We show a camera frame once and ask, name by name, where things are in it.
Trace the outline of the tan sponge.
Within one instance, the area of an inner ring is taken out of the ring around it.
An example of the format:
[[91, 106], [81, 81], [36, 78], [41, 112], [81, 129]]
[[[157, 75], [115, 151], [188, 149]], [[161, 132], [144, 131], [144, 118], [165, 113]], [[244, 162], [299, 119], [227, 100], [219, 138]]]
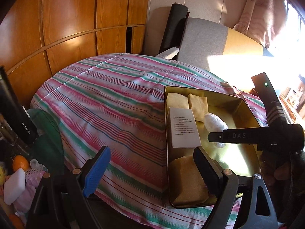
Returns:
[[192, 156], [175, 159], [169, 164], [169, 188], [174, 206], [196, 206], [209, 199], [208, 188]]
[[189, 109], [192, 110], [196, 121], [204, 122], [204, 117], [209, 113], [208, 102], [206, 97], [196, 96], [193, 94], [188, 95]]

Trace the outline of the white cotton ball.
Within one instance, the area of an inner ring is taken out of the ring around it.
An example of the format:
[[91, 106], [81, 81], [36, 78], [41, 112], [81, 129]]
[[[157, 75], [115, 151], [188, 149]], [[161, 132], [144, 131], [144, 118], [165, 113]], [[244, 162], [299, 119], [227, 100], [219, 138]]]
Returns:
[[208, 113], [204, 116], [204, 124], [209, 133], [222, 132], [223, 130], [227, 130], [229, 128], [220, 117], [213, 113]]

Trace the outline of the pale yellow sponge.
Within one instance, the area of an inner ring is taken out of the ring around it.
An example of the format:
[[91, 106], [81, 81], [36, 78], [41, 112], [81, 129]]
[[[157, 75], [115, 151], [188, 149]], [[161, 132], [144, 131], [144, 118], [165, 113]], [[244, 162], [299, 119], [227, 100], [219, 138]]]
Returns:
[[168, 93], [166, 97], [166, 113], [170, 108], [188, 109], [188, 98], [178, 93]]

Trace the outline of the green bag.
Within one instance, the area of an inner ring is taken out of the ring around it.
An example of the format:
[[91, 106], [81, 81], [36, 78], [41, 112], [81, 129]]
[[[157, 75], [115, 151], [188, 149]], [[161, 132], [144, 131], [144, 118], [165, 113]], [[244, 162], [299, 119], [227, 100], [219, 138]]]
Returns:
[[44, 165], [51, 174], [63, 175], [64, 150], [58, 123], [40, 109], [29, 109], [28, 113], [38, 130], [38, 138], [30, 147], [30, 158]]

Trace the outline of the gold metal tin box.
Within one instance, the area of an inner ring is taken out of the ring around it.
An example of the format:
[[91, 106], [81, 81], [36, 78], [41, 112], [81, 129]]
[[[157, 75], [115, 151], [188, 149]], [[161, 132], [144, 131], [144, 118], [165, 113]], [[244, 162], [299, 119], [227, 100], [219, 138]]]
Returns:
[[[240, 97], [195, 88], [165, 86], [164, 97], [166, 98], [169, 93], [177, 93], [184, 96], [189, 94], [205, 96], [209, 111], [220, 117], [230, 129], [259, 126], [259, 121], [249, 108], [248, 102]], [[259, 156], [261, 154], [257, 152], [255, 145], [227, 143], [223, 148], [216, 148], [213, 142], [207, 140], [208, 131], [205, 129], [204, 124], [197, 122], [197, 128], [204, 150], [222, 168], [231, 169], [237, 175], [249, 177], [259, 171]], [[170, 189], [167, 189], [166, 194], [162, 198], [162, 202], [166, 207], [173, 208], [211, 206], [216, 203], [216, 200], [217, 198], [210, 194], [205, 202], [182, 202], [175, 205], [171, 198]]]

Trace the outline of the striped pink green bedsheet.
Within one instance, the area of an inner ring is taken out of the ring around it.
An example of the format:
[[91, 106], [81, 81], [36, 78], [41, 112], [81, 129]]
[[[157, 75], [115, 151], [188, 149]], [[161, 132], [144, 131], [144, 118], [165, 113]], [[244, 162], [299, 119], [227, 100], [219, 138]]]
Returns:
[[105, 54], [78, 61], [35, 93], [31, 107], [59, 125], [65, 164], [82, 166], [102, 147], [111, 161], [92, 204], [105, 228], [201, 228], [211, 208], [165, 208], [167, 187], [164, 87], [181, 86], [242, 98], [261, 126], [259, 98], [207, 70], [175, 60]]

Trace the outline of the orange fruit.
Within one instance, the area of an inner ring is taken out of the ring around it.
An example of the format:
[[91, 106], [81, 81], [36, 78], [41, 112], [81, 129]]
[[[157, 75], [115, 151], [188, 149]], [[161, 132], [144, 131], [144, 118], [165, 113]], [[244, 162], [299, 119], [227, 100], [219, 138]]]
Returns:
[[22, 155], [16, 155], [12, 162], [12, 169], [14, 172], [16, 172], [20, 168], [27, 171], [30, 168], [30, 164]]

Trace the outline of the white soap bar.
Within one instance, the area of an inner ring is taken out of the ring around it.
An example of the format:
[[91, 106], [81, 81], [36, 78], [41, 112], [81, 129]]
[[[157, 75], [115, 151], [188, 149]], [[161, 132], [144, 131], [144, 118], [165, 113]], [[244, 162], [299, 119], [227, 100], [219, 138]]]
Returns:
[[4, 183], [4, 202], [11, 205], [25, 190], [25, 171], [19, 168]]

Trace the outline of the black cylinder bottle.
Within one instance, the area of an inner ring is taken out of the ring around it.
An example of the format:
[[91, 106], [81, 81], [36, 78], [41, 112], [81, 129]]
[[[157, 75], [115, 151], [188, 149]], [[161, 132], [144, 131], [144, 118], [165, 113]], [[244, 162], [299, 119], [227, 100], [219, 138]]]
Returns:
[[37, 128], [27, 111], [20, 105], [3, 66], [1, 66], [1, 114], [25, 144], [35, 143], [38, 138]]

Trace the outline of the white foam strip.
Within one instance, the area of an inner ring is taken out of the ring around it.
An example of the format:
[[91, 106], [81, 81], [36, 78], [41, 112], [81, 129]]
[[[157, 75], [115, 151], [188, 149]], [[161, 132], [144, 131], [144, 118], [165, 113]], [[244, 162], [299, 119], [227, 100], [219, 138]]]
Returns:
[[172, 47], [172, 48], [170, 48], [170, 49], [165, 50], [164, 52], [159, 53], [158, 55], [156, 55], [156, 57], [171, 60], [171, 59], [173, 59], [178, 53], [179, 53], [179, 48], [177, 48], [177, 47]]

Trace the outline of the pink curtain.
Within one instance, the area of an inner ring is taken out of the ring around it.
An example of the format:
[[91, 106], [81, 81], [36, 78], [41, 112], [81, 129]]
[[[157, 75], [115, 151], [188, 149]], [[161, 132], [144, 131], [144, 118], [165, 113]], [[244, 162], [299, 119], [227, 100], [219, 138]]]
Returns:
[[268, 49], [285, 26], [286, 19], [285, 0], [247, 0], [234, 30]]

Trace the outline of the black rolled mat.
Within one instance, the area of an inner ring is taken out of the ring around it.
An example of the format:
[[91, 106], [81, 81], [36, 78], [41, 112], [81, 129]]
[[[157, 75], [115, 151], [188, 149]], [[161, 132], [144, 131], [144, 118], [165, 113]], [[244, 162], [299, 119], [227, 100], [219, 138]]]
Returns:
[[188, 7], [178, 3], [172, 4], [159, 53], [180, 46], [188, 16]]

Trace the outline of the wooden wardrobe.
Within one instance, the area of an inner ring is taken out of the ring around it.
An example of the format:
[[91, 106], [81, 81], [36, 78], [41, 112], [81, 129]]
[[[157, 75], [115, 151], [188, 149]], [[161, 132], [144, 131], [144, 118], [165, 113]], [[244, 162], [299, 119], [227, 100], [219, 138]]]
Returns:
[[1, 22], [1, 65], [18, 101], [63, 68], [108, 53], [139, 54], [148, 0], [16, 0]]

